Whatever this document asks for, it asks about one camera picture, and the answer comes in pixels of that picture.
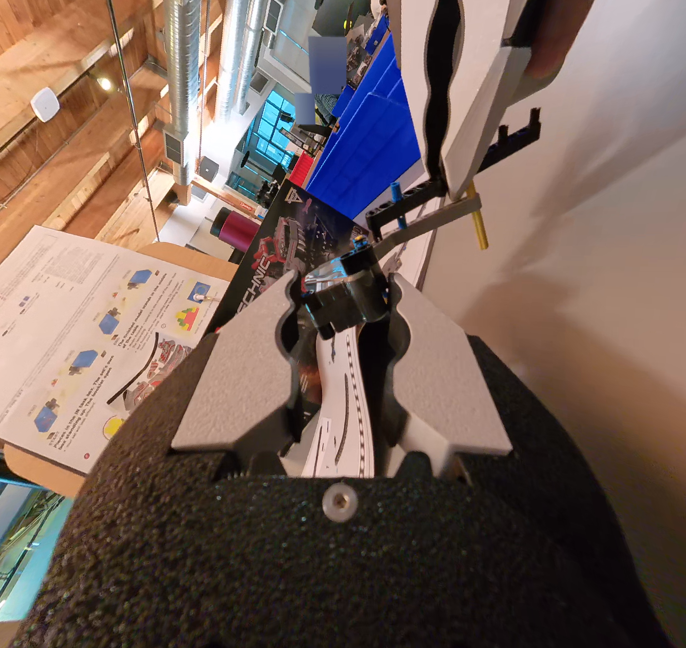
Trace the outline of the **yellow toy axle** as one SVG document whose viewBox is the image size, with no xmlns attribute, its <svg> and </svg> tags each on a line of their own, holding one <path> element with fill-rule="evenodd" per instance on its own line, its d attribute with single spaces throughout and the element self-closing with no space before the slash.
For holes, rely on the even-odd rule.
<svg viewBox="0 0 686 648">
<path fill-rule="evenodd" d="M 465 194 L 469 200 L 474 200 L 474 199 L 480 200 L 480 197 L 476 191 L 476 186 L 475 186 L 474 180 L 472 180 L 469 183 L 469 186 L 466 189 Z M 479 248 L 480 248 L 480 250 L 484 251 L 484 250 L 489 248 L 489 242 L 488 242 L 488 238 L 486 235 L 486 229 L 485 229 L 484 220 L 483 220 L 483 216 L 482 216 L 481 206 L 476 208 L 476 210 L 471 213 L 471 217 L 473 219 Z"/>
</svg>

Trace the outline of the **open instruction booklet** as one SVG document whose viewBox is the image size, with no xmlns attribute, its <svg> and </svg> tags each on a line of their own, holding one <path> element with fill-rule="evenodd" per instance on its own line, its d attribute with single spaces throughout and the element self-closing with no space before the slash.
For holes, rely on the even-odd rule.
<svg viewBox="0 0 686 648">
<path fill-rule="evenodd" d="M 374 476 L 371 416 L 368 409 L 359 334 L 350 328 L 323 340 L 306 308 L 298 310 L 299 339 L 292 352 L 298 363 L 297 410 L 304 424 L 299 442 L 283 449 L 280 460 L 291 477 Z"/>
</svg>

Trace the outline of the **grey toy motor assembly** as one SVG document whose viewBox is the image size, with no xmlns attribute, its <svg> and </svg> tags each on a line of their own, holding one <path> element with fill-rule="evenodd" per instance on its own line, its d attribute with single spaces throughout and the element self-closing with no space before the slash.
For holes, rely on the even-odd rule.
<svg viewBox="0 0 686 648">
<path fill-rule="evenodd" d="M 437 182 L 409 189 L 366 214 L 368 238 L 358 236 L 352 249 L 314 269 L 304 278 L 304 306 L 324 340 L 352 327 L 381 321 L 388 316 L 391 284 L 401 272 L 392 272 L 402 248 L 439 227 L 479 212 L 482 201 L 468 192 L 456 201 L 426 210 L 438 198 Z"/>
</svg>

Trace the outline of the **blue plastic storage bins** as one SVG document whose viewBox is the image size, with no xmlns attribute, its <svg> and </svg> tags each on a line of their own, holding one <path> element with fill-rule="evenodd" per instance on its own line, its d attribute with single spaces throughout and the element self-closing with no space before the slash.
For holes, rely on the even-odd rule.
<svg viewBox="0 0 686 648">
<path fill-rule="evenodd" d="M 353 220 L 421 158 L 392 35 L 338 125 L 306 189 Z"/>
</svg>

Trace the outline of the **person's right hand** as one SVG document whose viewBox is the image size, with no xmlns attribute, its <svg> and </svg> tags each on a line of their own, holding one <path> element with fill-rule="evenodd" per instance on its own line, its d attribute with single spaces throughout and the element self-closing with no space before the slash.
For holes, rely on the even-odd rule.
<svg viewBox="0 0 686 648">
<path fill-rule="evenodd" d="M 562 67 L 595 0 L 546 0 L 532 42 L 527 76 L 542 80 Z"/>
</svg>

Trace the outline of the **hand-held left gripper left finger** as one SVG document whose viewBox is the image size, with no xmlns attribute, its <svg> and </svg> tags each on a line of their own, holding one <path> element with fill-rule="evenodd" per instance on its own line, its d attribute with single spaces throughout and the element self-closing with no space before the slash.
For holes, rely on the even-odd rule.
<svg viewBox="0 0 686 648">
<path fill-rule="evenodd" d="M 176 452 L 227 450 L 247 464 L 299 441 L 299 273 L 287 271 L 223 328 L 172 439 Z"/>
</svg>

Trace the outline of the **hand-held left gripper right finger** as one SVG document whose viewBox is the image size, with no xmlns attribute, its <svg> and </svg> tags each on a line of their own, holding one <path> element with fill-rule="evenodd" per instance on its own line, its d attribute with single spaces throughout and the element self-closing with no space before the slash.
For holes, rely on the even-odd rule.
<svg viewBox="0 0 686 648">
<path fill-rule="evenodd" d="M 402 275 L 390 275 L 382 435 L 447 474 L 457 454 L 505 456 L 512 443 L 464 330 Z"/>
</svg>

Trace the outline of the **maroon tumbler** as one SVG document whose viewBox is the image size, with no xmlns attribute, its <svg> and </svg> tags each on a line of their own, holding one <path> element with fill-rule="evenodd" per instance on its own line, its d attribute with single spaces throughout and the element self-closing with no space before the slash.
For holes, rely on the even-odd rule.
<svg viewBox="0 0 686 648">
<path fill-rule="evenodd" d="M 215 216 L 210 234 L 233 249 L 246 253 L 259 231 L 261 223 L 245 217 L 235 209 L 222 207 Z"/>
</svg>

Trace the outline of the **thin metal rod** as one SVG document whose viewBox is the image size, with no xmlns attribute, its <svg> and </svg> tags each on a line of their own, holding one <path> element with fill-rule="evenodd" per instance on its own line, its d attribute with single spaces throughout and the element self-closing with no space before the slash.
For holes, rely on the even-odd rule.
<svg viewBox="0 0 686 648">
<path fill-rule="evenodd" d="M 160 237 L 159 237 L 159 226 L 156 220 L 155 216 L 155 211 L 152 203 L 152 198 L 151 198 L 151 190 L 150 190 L 150 181 L 148 178 L 148 169 L 145 164 L 144 160 L 144 155 L 143 155 L 143 149 L 141 145 L 141 138 L 139 134 L 139 123 L 137 120 L 136 116 L 136 109 L 134 105 L 134 98 L 133 98 L 133 92 L 130 86 L 130 81 L 128 78 L 128 73 L 126 71 L 125 67 L 125 60 L 124 60 L 124 52 L 123 52 L 123 47 L 121 44 L 121 37 L 119 35 L 119 26 L 116 21 L 116 14 L 115 14 L 115 8 L 114 8 L 114 3 L 113 0 L 105 0 L 107 11 L 108 11 L 108 17 L 110 20 L 110 25 L 112 28 L 113 32 L 113 38 L 114 38 L 114 46 L 116 49 L 116 56 L 119 62 L 119 68 L 121 71 L 121 77 L 122 77 L 122 82 L 123 82 L 123 87 L 124 87 L 124 94 L 125 98 L 127 101 L 128 105 L 128 111 L 130 113 L 130 119 L 132 123 L 132 128 L 133 128 L 133 136 L 134 136 L 134 147 L 137 150 L 138 157 L 139 157 L 139 163 L 141 166 L 141 173 L 142 173 L 142 179 L 143 179 L 143 186 L 145 189 L 145 196 L 148 201 L 148 205 L 150 208 L 150 215 L 151 215 L 151 221 L 153 224 L 153 229 L 154 229 L 154 234 L 155 234 L 155 239 L 156 241 L 159 242 Z"/>
</svg>

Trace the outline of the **printed instruction sheet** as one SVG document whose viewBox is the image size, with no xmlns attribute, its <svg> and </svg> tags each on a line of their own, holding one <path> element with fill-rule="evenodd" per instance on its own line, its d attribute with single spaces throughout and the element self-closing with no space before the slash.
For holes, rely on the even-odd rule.
<svg viewBox="0 0 686 648">
<path fill-rule="evenodd" d="M 1 263 L 1 441 L 88 474 L 231 278 L 33 227 Z"/>
</svg>

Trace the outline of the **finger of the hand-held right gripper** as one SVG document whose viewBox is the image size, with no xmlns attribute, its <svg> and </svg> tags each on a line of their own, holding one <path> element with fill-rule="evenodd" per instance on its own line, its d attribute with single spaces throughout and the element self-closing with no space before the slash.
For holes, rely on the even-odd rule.
<svg viewBox="0 0 686 648">
<path fill-rule="evenodd" d="M 462 43 L 441 150 L 452 201 L 478 171 L 531 57 L 530 47 L 508 44 L 527 0 L 461 2 Z"/>
<path fill-rule="evenodd" d="M 387 0 L 390 29 L 424 169 L 441 177 L 445 63 L 440 0 Z"/>
</svg>

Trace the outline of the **long black toy beam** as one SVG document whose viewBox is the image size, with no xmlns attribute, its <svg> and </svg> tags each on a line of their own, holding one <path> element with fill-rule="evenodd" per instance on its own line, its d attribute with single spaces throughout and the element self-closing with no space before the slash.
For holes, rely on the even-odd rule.
<svg viewBox="0 0 686 648">
<path fill-rule="evenodd" d="M 511 134 L 508 132 L 508 126 L 500 125 L 496 142 L 489 146 L 479 168 L 472 173 L 468 180 L 472 181 L 476 174 L 489 169 L 538 141 L 541 134 L 540 112 L 539 108 L 532 108 L 527 126 Z M 416 207 L 423 206 L 433 198 L 444 198 L 447 195 L 448 186 L 445 179 L 426 180 L 402 192 L 398 201 L 383 203 L 367 212 L 366 222 L 373 236 L 373 245 L 377 255 L 385 254 L 401 242 L 431 232 L 481 208 L 480 197 L 472 199 L 463 198 L 462 195 L 459 195 L 457 200 L 445 203 L 436 211 L 423 217 L 417 217 L 408 223 L 407 227 L 399 227 L 386 237 L 382 236 L 382 229 L 387 224 L 405 218 Z"/>
</svg>

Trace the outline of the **large window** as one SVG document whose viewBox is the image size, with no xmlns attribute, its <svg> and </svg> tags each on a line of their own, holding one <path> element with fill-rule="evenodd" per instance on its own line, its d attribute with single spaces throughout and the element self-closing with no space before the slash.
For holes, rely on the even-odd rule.
<svg viewBox="0 0 686 648">
<path fill-rule="evenodd" d="M 295 114 L 294 104 L 272 90 L 253 124 L 250 145 L 269 162 L 289 164 L 293 153 L 287 150 L 290 140 L 283 131 L 291 131 Z"/>
</svg>

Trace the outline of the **silver ventilation duct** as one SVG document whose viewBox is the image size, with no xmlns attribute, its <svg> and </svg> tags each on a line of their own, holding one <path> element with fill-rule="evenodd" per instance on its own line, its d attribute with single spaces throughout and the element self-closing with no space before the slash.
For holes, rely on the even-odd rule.
<svg viewBox="0 0 686 648">
<path fill-rule="evenodd" d="M 253 79 L 259 47 L 264 32 L 275 33 L 270 25 L 268 9 L 271 0 L 233 0 L 237 11 L 237 57 L 235 61 L 235 87 L 232 109 L 243 115 L 248 110 L 248 91 Z"/>
<path fill-rule="evenodd" d="M 226 0 L 218 71 L 215 122 L 227 125 L 233 113 L 243 114 L 254 59 L 258 29 L 266 0 Z"/>
<path fill-rule="evenodd" d="M 200 91 L 202 0 L 163 0 L 170 122 L 165 125 L 165 153 L 175 183 L 188 187 L 195 174 Z"/>
</svg>

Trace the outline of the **dark toy set box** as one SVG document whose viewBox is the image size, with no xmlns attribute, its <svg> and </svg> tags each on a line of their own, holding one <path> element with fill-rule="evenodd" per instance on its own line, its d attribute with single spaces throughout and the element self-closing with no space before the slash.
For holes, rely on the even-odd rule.
<svg viewBox="0 0 686 648">
<path fill-rule="evenodd" d="M 287 271 L 299 273 L 301 296 L 306 290 L 304 277 L 325 262 L 349 252 L 357 236 L 368 236 L 368 230 L 307 190 L 285 181 L 277 190 L 250 248 L 243 253 L 237 272 L 219 304 L 218 314 L 213 316 L 213 329 L 219 334 L 236 313 L 249 306 Z M 297 302 L 298 323 L 298 310 L 304 304 L 300 298 Z"/>
</svg>

